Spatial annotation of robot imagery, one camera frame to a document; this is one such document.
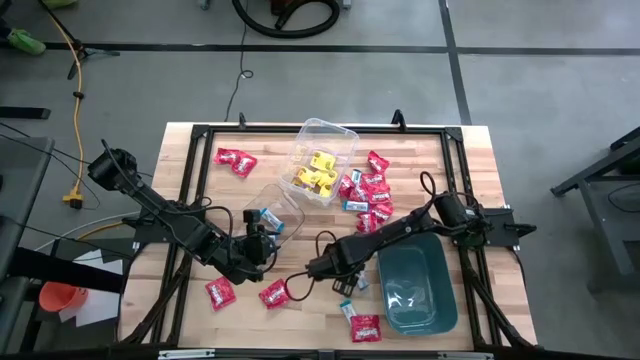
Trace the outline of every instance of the vacuum hose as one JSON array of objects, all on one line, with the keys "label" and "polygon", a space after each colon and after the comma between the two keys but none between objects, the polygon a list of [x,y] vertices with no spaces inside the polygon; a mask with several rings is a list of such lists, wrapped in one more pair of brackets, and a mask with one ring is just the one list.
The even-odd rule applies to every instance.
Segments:
[{"label": "vacuum hose", "polygon": [[[327,4],[331,8],[331,16],[320,25],[316,25],[314,27],[310,27],[308,29],[302,30],[282,30],[284,24],[287,23],[289,17],[293,15],[293,13],[298,10],[298,8],[302,5],[306,5],[310,2],[320,2],[323,4]],[[289,5],[284,8],[282,14],[278,17],[278,21],[276,22],[275,29],[268,28],[261,24],[255,22],[249,14],[244,10],[242,4],[240,4],[240,0],[231,0],[233,7],[236,9],[238,16],[240,19],[244,21],[247,26],[252,28],[253,30],[259,32],[262,35],[266,35],[273,38],[278,39],[301,39],[309,36],[318,35],[322,32],[329,30],[333,24],[338,21],[338,17],[340,16],[340,5],[336,0],[293,0]]]}]

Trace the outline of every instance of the wooden table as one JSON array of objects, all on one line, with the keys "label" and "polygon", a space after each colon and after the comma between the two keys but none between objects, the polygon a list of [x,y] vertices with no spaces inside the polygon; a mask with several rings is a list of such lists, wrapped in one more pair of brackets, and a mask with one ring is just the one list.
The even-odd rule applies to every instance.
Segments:
[{"label": "wooden table", "polygon": [[[192,125],[167,124],[153,178],[153,188],[168,199],[178,198]],[[462,129],[476,197],[486,207],[504,205],[488,128],[467,126]],[[208,174],[206,196],[211,197],[216,205],[227,206],[234,213],[239,212],[264,186],[277,182],[281,173],[281,163],[294,138],[293,134],[217,134],[214,139],[214,154],[218,147],[237,148],[254,155],[259,163],[243,181],[239,181],[228,166],[212,165]],[[436,178],[438,191],[446,190],[442,149],[437,136],[362,135],[352,168],[368,171],[366,157],[372,149],[391,161],[391,167],[387,170],[387,181],[391,186],[395,206],[394,219],[408,214],[410,210],[426,202],[428,195],[418,179],[420,171],[431,172]],[[202,149],[199,149],[199,152],[196,159],[200,159]],[[459,175],[453,146],[452,157],[456,174]],[[199,169],[198,161],[194,169]],[[195,188],[196,178],[194,176],[192,188]],[[456,183],[462,184],[459,176]],[[258,293],[274,280],[304,269],[309,259],[315,257],[314,238],[318,232],[331,230],[340,237],[355,230],[355,214],[345,214],[337,200],[328,208],[303,206],[303,209],[306,220],[302,229],[298,235],[285,243],[276,266],[265,275],[265,281],[245,282],[235,286],[237,302],[223,311],[213,313],[209,297],[204,290],[204,285],[218,278],[220,274],[212,266],[203,267],[194,262],[185,303],[180,346],[360,350],[472,349],[460,261],[448,238],[441,240],[456,296],[458,323],[446,334],[407,337],[397,334],[389,327],[384,317],[375,257],[366,265],[366,275],[371,286],[365,291],[356,290],[352,300],[356,312],[381,316],[381,342],[351,342],[348,323],[339,308],[343,297],[331,290],[331,281],[317,283],[311,296],[304,302],[290,302],[283,309],[266,310],[258,298]],[[435,217],[437,214],[434,210],[432,212]],[[212,211],[207,216],[226,229],[228,220],[225,220],[223,215]],[[326,242],[321,241],[320,248],[324,248],[324,245]],[[121,338],[135,328],[157,299],[166,253],[166,245],[152,244],[135,261],[122,300]],[[530,342],[536,343],[525,287],[513,254],[506,249],[488,248],[486,257],[496,302],[520,333]],[[301,296],[309,286],[309,279],[295,278],[290,282],[290,286],[294,294]],[[479,304],[483,335],[485,339],[489,339],[485,308],[477,296],[476,301]],[[170,304],[168,309],[164,334],[167,334],[170,328],[173,304]]]}]

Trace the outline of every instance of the orange bucket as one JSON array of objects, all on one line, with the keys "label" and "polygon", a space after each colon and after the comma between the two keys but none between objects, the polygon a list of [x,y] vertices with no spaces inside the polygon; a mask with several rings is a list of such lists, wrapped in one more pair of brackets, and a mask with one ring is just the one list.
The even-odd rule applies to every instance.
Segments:
[{"label": "orange bucket", "polygon": [[68,284],[46,282],[40,290],[40,307],[49,312],[79,308],[87,300],[89,291]]}]

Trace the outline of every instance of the gray floor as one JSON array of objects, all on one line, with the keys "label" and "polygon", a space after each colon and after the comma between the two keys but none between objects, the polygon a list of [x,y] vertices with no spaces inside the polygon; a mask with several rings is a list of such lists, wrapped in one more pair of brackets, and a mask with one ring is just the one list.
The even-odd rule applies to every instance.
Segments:
[{"label": "gray floor", "polygon": [[[224,0],[214,0],[208,12],[195,1],[81,2],[58,13],[86,42],[238,44],[242,34],[242,23]],[[7,20],[42,39],[60,41],[33,3],[19,2]],[[252,14],[271,22],[263,1],[251,6]],[[459,46],[640,46],[634,16],[640,5],[634,0],[450,0],[449,7]],[[325,13],[309,5],[292,25]],[[247,43],[288,42],[249,31]],[[437,0],[354,0],[335,28],[294,43],[442,46],[445,41]],[[90,62],[81,116],[87,158],[100,153],[99,139],[106,138],[135,154],[141,170],[152,172],[166,122],[224,117],[238,59],[237,53],[125,52]],[[555,199],[548,191],[638,126],[638,60],[460,57],[471,119],[490,127],[507,201],[519,219],[539,228],[526,238],[522,257],[536,332],[549,349],[640,357],[640,299],[594,298],[587,292],[585,281],[604,257],[598,239],[579,194]],[[0,51],[0,104],[50,108],[47,121],[7,123],[33,136],[51,136],[58,148],[75,154],[71,92],[76,85],[65,79],[70,64],[65,51],[39,58]],[[255,77],[242,81],[232,119],[243,111],[249,121],[319,117],[383,123],[400,108],[412,123],[460,123],[446,55],[249,53],[245,67]],[[101,208],[72,211],[60,202],[72,181],[52,163],[30,225],[63,232],[136,209],[125,197],[90,184]],[[45,240],[28,232],[24,246]]]}]

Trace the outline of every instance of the teal tray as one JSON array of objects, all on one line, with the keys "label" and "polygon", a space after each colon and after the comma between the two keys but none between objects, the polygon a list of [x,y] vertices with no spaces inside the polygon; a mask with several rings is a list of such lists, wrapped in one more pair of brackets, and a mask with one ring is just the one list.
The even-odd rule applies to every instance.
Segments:
[{"label": "teal tray", "polygon": [[403,335],[450,331],[458,309],[440,239],[414,235],[378,252],[384,311]]}]

